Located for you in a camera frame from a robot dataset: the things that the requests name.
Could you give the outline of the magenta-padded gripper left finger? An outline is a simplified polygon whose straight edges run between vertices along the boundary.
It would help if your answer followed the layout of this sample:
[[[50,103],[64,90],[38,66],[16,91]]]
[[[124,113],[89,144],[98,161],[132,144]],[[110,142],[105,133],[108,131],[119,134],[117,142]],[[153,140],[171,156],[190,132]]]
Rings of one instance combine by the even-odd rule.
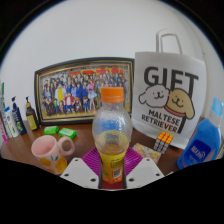
[[[93,148],[82,158],[73,158],[61,178],[84,188],[100,189],[101,161],[97,149]]]

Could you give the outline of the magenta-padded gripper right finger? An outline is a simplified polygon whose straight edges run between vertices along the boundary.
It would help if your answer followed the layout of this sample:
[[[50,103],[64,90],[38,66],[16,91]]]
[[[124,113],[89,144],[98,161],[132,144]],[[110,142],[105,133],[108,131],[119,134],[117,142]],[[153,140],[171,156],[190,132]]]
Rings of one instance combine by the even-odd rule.
[[[140,188],[163,177],[163,173],[151,158],[143,158],[132,148],[127,150],[122,179],[124,189]]]

